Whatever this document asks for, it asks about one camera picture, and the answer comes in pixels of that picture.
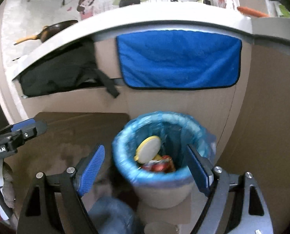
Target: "wooden pan handle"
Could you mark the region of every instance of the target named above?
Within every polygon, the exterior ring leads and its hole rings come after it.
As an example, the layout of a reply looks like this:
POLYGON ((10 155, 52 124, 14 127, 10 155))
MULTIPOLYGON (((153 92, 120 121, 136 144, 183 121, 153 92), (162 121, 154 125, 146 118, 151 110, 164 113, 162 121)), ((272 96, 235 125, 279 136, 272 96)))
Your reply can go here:
POLYGON ((22 43, 26 40, 37 40, 37 39, 38 39, 38 35, 27 36, 27 37, 16 40, 14 45, 18 45, 19 43, 22 43))
POLYGON ((249 15, 249 16, 269 17, 269 15, 266 14, 266 13, 263 13, 261 11, 257 11, 257 10, 254 10, 254 9, 251 9, 251 8, 248 8, 248 7, 238 6, 237 9, 238 9, 239 12, 241 12, 243 14, 246 14, 246 15, 249 15))

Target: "blue plastic bag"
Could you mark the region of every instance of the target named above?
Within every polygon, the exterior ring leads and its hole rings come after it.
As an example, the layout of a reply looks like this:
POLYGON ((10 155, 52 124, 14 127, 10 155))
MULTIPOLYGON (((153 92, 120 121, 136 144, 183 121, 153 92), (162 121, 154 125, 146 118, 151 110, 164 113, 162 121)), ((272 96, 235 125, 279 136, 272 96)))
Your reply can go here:
POLYGON ((194 181, 183 152, 193 144, 199 154, 214 161, 216 137, 193 117, 176 112, 153 112, 131 120, 112 143, 113 158, 121 174, 134 186, 156 188, 180 187, 194 181), (135 151, 149 136, 159 136, 160 155, 172 157, 173 173, 153 173, 142 169, 134 161, 135 151))
POLYGON ((100 198, 88 215, 99 234, 144 233, 144 227, 134 211, 117 198, 100 198))

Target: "trash can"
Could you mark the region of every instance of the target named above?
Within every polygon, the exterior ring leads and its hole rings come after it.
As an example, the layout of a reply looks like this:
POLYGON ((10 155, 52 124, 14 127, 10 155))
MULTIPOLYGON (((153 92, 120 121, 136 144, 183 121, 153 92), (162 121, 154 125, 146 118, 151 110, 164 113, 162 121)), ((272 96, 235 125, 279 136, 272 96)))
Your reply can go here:
POLYGON ((194 179, 184 159, 187 144, 213 162, 216 138, 193 117, 176 112, 153 112, 131 120, 112 143, 113 158, 119 172, 133 186, 138 197, 155 208, 170 208, 191 192, 194 179), (154 173, 139 168, 134 160, 137 147, 150 136, 159 136, 159 154, 172 157, 176 171, 154 173))

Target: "frying pan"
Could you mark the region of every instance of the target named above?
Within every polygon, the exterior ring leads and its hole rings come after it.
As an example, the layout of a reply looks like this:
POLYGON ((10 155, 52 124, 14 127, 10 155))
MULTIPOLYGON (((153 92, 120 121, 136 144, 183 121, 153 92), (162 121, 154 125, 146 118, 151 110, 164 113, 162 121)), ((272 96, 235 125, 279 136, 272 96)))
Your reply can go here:
POLYGON ((66 29, 69 26, 74 25, 77 22, 78 20, 69 20, 69 21, 60 22, 51 26, 44 26, 43 30, 38 35, 32 35, 32 36, 27 36, 27 37, 18 39, 16 40, 14 45, 22 43, 26 40, 41 40, 41 42, 43 43, 49 38, 51 38, 52 36, 54 36, 55 34, 57 34, 58 32, 62 31, 63 29, 66 29))
POLYGON ((269 17, 269 15, 266 13, 263 13, 261 11, 257 11, 248 7, 238 6, 237 9, 239 12, 245 15, 254 16, 254 17, 269 17))

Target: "metal screw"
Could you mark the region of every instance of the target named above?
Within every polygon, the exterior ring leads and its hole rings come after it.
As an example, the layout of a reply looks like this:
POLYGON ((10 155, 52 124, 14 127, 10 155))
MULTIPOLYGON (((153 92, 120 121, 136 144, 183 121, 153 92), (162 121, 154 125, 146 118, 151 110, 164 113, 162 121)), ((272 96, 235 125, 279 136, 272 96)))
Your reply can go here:
POLYGON ((37 173, 37 178, 42 178, 43 177, 43 173, 37 173))
POLYGON ((250 173, 250 172, 246 172, 245 175, 246 175, 247 178, 252 178, 253 177, 252 173, 250 173))
POLYGON ((74 167, 69 167, 69 168, 67 169, 67 173, 74 173, 75 170, 76 170, 76 169, 75 169, 74 167))
POLYGON ((216 166, 213 168, 213 170, 216 172, 216 173, 221 173, 223 171, 223 169, 220 167, 220 166, 216 166))

